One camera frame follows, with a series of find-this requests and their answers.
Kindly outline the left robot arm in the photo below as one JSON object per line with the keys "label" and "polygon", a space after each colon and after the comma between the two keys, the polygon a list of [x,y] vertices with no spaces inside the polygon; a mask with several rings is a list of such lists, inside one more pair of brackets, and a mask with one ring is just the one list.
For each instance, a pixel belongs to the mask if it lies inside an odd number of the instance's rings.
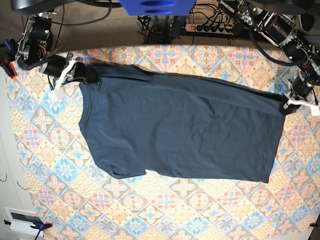
{"label": "left robot arm", "polygon": [[[296,79],[288,84],[281,105],[284,115],[293,113],[300,106],[310,109],[312,116],[319,116],[320,104],[307,101],[314,87],[320,84],[320,50],[308,42],[295,27],[290,15],[303,15],[315,5],[313,0],[221,0],[219,7],[236,21],[235,26],[248,28],[248,36],[256,49],[271,62],[297,66]],[[254,34],[258,33],[273,46],[283,50],[289,62],[277,60],[259,46]]]}

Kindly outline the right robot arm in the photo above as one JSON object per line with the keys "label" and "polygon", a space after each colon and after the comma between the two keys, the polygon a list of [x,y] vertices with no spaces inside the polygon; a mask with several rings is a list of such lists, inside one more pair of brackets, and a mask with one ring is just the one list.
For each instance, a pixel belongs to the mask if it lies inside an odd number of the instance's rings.
{"label": "right robot arm", "polygon": [[97,72],[84,64],[81,57],[69,52],[65,57],[57,54],[63,42],[54,36],[52,25],[55,8],[69,3],[67,0],[12,0],[11,9],[27,15],[27,21],[19,42],[11,49],[20,69],[38,68],[48,77],[50,89],[58,90],[68,83],[90,85],[98,81]]}

